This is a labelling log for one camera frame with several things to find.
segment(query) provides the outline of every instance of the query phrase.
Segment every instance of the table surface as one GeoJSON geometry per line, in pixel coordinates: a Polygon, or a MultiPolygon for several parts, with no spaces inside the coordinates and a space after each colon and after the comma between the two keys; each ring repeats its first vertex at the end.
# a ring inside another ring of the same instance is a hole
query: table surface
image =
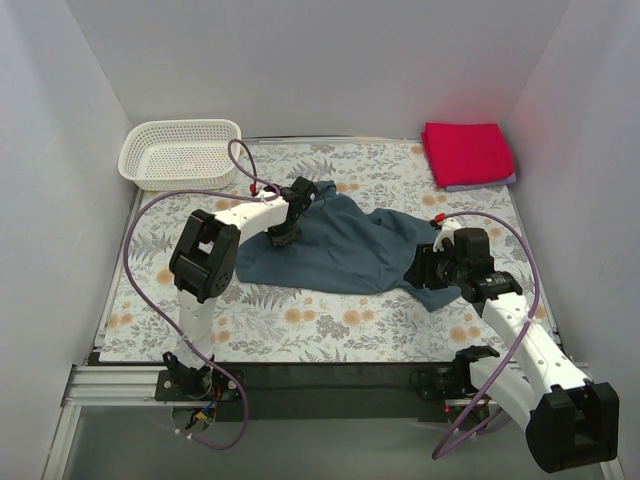
{"type": "MultiPolygon", "coordinates": [[[[340,193],[367,213],[391,208],[429,220],[440,212],[479,210],[520,231],[506,187],[445,192],[436,187],[422,146],[413,142],[255,144],[251,149],[259,176],[285,185],[300,175],[332,179],[340,193]]],[[[223,191],[246,194],[249,183],[238,173],[223,191]]],[[[141,204],[155,196],[145,192],[141,204]]],[[[134,276],[172,318],[177,319],[178,303],[167,267],[187,217],[198,208],[215,212],[235,204],[179,195],[152,207],[140,221],[131,248],[134,276]]],[[[488,219],[460,220],[488,231],[496,269],[512,273],[531,301],[531,269],[517,240],[488,219]]],[[[173,349],[175,333],[137,296],[121,266],[115,281],[100,361],[160,362],[162,354],[173,349]]],[[[551,334],[543,303],[536,317],[551,334]]],[[[236,278],[218,300],[211,342],[216,359],[228,362],[450,361],[457,350],[470,345],[505,350],[495,331],[462,299],[429,313],[403,290],[336,295],[241,284],[236,278]]]]}

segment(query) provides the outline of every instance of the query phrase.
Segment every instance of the cable connector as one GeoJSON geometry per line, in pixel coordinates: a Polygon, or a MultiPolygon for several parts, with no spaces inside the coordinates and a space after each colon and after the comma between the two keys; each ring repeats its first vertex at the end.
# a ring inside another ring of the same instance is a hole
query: cable connector
{"type": "Polygon", "coordinates": [[[441,223],[444,222],[446,218],[447,216],[444,213],[439,213],[433,218],[433,220],[429,221],[429,225],[431,225],[434,230],[442,230],[441,223]]]}

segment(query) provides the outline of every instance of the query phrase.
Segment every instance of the red towel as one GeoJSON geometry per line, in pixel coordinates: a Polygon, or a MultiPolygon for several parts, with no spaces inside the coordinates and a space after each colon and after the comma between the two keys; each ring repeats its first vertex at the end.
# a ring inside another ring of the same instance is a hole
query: red towel
{"type": "Polygon", "coordinates": [[[440,187],[495,182],[515,172],[511,150],[496,124],[427,123],[422,143],[440,187]]]}

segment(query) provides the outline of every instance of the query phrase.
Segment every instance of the white enclosure wall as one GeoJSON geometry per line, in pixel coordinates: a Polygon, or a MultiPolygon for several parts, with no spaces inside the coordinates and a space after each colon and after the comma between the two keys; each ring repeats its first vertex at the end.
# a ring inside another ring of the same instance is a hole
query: white enclosure wall
{"type": "Polygon", "coordinates": [[[569,351],[621,399],[640,478],[640,1],[574,0],[507,123],[518,208],[569,351]]]}
{"type": "Polygon", "coordinates": [[[134,124],[417,138],[503,122],[569,0],[67,0],[134,124]]]}
{"type": "Polygon", "coordinates": [[[0,0],[0,478],[40,478],[132,189],[130,123],[63,0],[0,0]]]}

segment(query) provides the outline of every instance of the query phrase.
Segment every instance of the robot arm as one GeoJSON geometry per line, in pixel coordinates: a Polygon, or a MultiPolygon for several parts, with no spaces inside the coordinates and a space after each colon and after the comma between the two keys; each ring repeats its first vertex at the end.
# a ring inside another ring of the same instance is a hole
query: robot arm
{"type": "MultiPolygon", "coordinates": [[[[462,296],[513,344],[528,318],[522,288],[507,272],[494,270],[489,238],[479,228],[461,228],[453,219],[432,245],[420,245],[405,279],[417,288],[460,287],[462,296]]],[[[479,389],[500,363],[497,352],[475,347],[459,352],[471,390],[479,389]]],[[[619,400],[608,383],[594,383],[532,323],[514,357],[524,377],[505,369],[487,391],[525,431],[540,467],[553,472],[612,460],[617,453],[619,400]]]]}
{"type": "MultiPolygon", "coordinates": [[[[184,227],[180,240],[171,257],[169,269],[174,274],[180,303],[179,325],[187,338],[206,357],[211,357],[211,329],[213,327],[216,299],[227,288],[233,277],[238,247],[260,232],[267,232],[276,246],[293,241],[300,234],[300,217],[317,190],[312,182],[299,177],[291,187],[280,187],[281,196],[269,202],[252,202],[229,210],[207,213],[193,212],[184,227]],[[207,252],[202,245],[213,243],[207,252]]],[[[259,198],[273,195],[262,190],[259,198]]],[[[173,354],[165,354],[169,369],[199,369],[204,362],[178,339],[173,354]]],[[[195,372],[178,375],[179,378],[195,378],[195,372]]],[[[185,386],[197,395],[199,385],[185,386]]]]}
{"type": "MultiPolygon", "coordinates": [[[[316,194],[313,183],[298,178],[270,202],[239,205],[208,214],[193,212],[170,261],[179,290],[179,323],[205,356],[213,353],[210,334],[216,298],[231,282],[238,247],[266,231],[271,242],[285,245],[300,233],[299,220],[316,194]],[[213,242],[210,251],[201,248],[213,242]]],[[[271,195],[268,191],[261,196],[271,195]]],[[[496,272],[489,238],[482,229],[461,228],[448,219],[434,244],[419,245],[405,279],[416,288],[458,286],[462,297],[504,340],[512,344],[527,321],[522,288],[507,272],[496,272]]],[[[498,365],[490,347],[471,347],[456,355],[466,391],[480,388],[498,365]]],[[[487,391],[525,431],[529,449],[553,472],[612,460],[617,453],[619,401],[608,383],[595,384],[557,347],[546,331],[532,323],[514,357],[525,377],[505,369],[487,391]]],[[[192,398],[210,390],[211,372],[179,339],[164,355],[175,383],[192,398]]]]}

